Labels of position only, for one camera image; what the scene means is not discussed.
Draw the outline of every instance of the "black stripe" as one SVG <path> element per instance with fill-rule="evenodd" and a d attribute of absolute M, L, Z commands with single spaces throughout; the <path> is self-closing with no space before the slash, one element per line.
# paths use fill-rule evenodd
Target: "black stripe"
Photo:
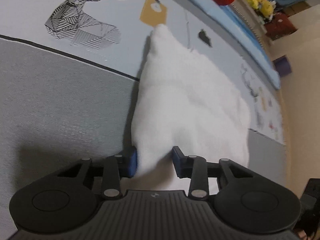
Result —
<path fill-rule="evenodd" d="M 27 40 L 23 40 L 23 39 L 13 38 L 13 37 L 1 35 L 1 34 L 0 34 L 0 38 L 5 39 L 5 40 L 8 40 L 8 41 L 18 41 L 18 42 L 21 42 L 21 43 L 24 43 L 24 44 L 28 44 L 28 45 L 30 45 L 30 46 L 33 46 L 33 47 L 36 47 L 36 48 L 39 48 L 39 49 L 44 49 L 44 50 L 47 50 L 47 51 L 50 51 L 50 52 L 54 52 L 54 53 L 63 55 L 63 56 L 65 56 L 65 57 L 73 58 L 73 59 L 79 60 L 79 61 L 81 61 L 81 62 L 84 62 L 84 63 L 90 64 L 90 65 L 93 65 L 93 66 L 95 66 L 95 67 L 102 68 L 102 69 L 104 69 L 104 70 L 108 70 L 108 71 L 110 71 L 110 72 L 119 74 L 119 75 L 121 75 L 121 76 L 130 78 L 130 79 L 135 80 L 135 81 L 140 81 L 140 79 L 137 78 L 137 77 L 130 76 L 130 75 L 126 74 L 126 73 L 123 73 L 123 72 L 120 72 L 120 71 L 118 71 L 118 70 L 115 70 L 115 69 L 106 67 L 106 66 L 104 66 L 104 65 L 95 63 L 95 62 L 93 62 L 93 61 L 90 61 L 90 60 L 87 60 L 87 59 L 84 59 L 84 58 L 81 58 L 81 57 L 78 57 L 78 56 L 75 56 L 75 55 L 72 55 L 72 54 L 69 54 L 69 53 L 60 51 L 60 50 L 57 50 L 57 49 L 53 49 L 53 48 L 50 48 L 50 47 L 47 47 L 47 46 L 44 46 L 44 45 L 41 45 L 41 44 L 38 44 L 38 43 L 35 43 L 35 42 L 32 42 L 32 41 L 27 41 Z"/>

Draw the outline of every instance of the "purple object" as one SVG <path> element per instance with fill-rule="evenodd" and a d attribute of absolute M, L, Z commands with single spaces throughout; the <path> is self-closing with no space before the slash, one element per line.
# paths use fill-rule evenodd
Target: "purple object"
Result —
<path fill-rule="evenodd" d="M 286 55 L 274 60 L 273 64 L 275 64 L 276 70 L 278 71 L 280 77 L 284 77 L 292 73 L 291 65 Z"/>

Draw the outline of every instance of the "striped deer illustration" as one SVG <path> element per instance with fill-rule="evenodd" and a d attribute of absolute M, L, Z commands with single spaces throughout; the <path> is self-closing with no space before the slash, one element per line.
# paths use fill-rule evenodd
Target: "striped deer illustration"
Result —
<path fill-rule="evenodd" d="M 100 49 L 120 42 L 116 26 L 100 22 L 83 12 L 88 1 L 65 0 L 45 23 L 49 34 L 57 39 L 68 39 L 72 44 Z"/>

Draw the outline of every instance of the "white towel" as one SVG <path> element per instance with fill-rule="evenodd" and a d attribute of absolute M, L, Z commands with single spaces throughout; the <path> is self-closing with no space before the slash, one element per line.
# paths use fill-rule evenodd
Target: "white towel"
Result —
<path fill-rule="evenodd" d="M 249 125 L 249 108 L 233 83 L 206 56 L 183 47 L 165 25 L 158 25 L 131 126 L 138 171 L 134 179 L 122 181 L 123 190 L 188 192 L 190 179 L 177 178 L 166 158 L 175 145 L 208 162 L 229 158 L 247 166 Z M 214 181 L 209 190 L 217 193 Z"/>

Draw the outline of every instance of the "black device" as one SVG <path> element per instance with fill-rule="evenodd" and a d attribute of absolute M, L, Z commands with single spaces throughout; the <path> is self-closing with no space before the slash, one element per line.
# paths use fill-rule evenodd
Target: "black device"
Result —
<path fill-rule="evenodd" d="M 14 194 L 9 209 L 18 231 L 10 239 L 297 239 L 292 229 L 303 219 L 290 190 L 229 159 L 208 163 L 177 146 L 171 157 L 177 176 L 191 179 L 188 196 L 182 190 L 123 194 L 120 179 L 137 168 L 134 147 L 102 165 L 83 158 Z M 95 177 L 102 177 L 100 194 L 92 192 Z M 217 178 L 216 195 L 209 195 L 208 177 Z M 304 198 L 313 210 L 318 195 Z"/>

